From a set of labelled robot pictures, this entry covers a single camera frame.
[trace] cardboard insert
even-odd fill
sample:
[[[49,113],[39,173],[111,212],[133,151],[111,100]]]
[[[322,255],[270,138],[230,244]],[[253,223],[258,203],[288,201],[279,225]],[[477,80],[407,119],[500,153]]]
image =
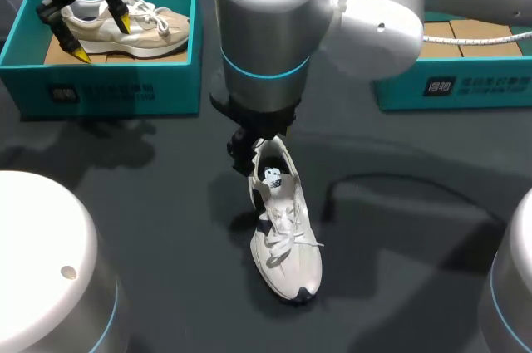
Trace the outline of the cardboard insert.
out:
[[[425,34],[433,37],[455,38],[449,22],[427,22]],[[451,44],[423,43],[420,58],[460,58],[460,48]]]
[[[162,58],[155,58],[150,60],[135,59],[131,56],[116,55],[116,54],[91,54],[89,56],[93,64],[111,64],[111,63],[146,63],[146,62],[186,62],[188,58],[188,52],[186,50],[178,52]],[[55,36],[50,41],[48,52],[44,58],[44,65],[80,65],[85,62],[78,60],[77,58],[65,53],[59,46],[59,41]]]
[[[509,27],[493,23],[460,19],[451,21],[451,27],[458,39],[494,39],[511,36]],[[460,46],[464,57],[476,56],[522,56],[517,43],[492,46]]]

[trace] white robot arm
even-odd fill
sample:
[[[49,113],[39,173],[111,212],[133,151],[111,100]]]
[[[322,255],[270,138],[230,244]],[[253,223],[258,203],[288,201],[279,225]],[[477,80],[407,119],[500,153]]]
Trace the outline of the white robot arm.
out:
[[[419,57],[425,11],[532,26],[532,0],[216,0],[216,7],[227,91],[211,101],[253,130],[244,145],[291,124],[320,45],[341,70],[376,80],[400,75]]]

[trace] gray table surface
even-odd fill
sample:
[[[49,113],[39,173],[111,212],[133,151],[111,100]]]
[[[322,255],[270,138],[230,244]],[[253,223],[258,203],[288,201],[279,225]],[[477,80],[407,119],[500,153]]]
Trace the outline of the gray table surface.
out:
[[[250,257],[246,180],[225,154],[235,126],[208,100],[223,82],[214,0],[201,4],[198,118],[21,122],[0,86],[0,168],[88,207],[131,302],[131,353],[484,353],[477,302],[498,225],[532,186],[532,113],[383,114],[319,52],[287,141],[323,284],[285,306]]]

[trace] white cable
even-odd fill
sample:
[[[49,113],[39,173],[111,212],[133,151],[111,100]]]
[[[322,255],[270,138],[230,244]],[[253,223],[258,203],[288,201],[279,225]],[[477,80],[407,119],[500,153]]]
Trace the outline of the white cable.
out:
[[[455,46],[494,46],[497,44],[520,42],[521,40],[530,38],[532,38],[532,32],[525,32],[507,37],[499,37],[496,39],[451,39],[447,37],[424,36],[423,41],[427,43],[452,44]]]

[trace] black cable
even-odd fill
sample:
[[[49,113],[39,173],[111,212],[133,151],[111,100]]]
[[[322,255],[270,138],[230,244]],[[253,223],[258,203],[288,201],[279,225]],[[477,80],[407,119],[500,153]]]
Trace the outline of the black cable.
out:
[[[459,191],[456,191],[455,189],[452,189],[451,187],[448,187],[442,183],[439,183],[435,180],[432,180],[432,179],[427,179],[425,177],[422,177],[422,176],[413,176],[411,174],[394,174],[394,173],[379,173],[379,172],[371,172],[371,173],[361,173],[361,174],[351,174],[351,175],[348,175],[336,182],[334,182],[333,184],[331,184],[328,188],[328,191],[327,191],[327,203],[326,203],[326,208],[324,209],[324,217],[325,218],[331,218],[330,214],[333,210],[332,207],[328,207],[329,206],[329,203],[332,202],[331,200],[331,197],[333,196],[333,191],[335,189],[335,187],[342,183],[342,182],[346,182],[346,181],[350,181],[350,180],[354,180],[354,179],[370,179],[370,178],[384,178],[384,179],[399,179],[399,180],[409,180],[409,181],[415,181],[415,182],[419,182],[419,183],[423,183],[423,184],[428,184],[432,187],[435,187],[437,189],[441,189],[445,192],[447,192],[449,195],[452,195],[458,199],[461,199],[462,201],[472,205],[472,206],[475,206],[479,209],[482,209],[483,211],[485,211],[491,218],[492,220],[495,221],[495,223],[498,223],[499,225],[501,226],[504,226],[506,227],[508,225],[508,222],[506,222],[503,218],[501,218],[500,216],[498,216],[497,214],[491,212],[489,209],[487,208],[484,208],[482,205],[478,204],[475,200],[471,199],[470,197],[468,197],[467,195],[464,195],[463,193],[459,192]]]

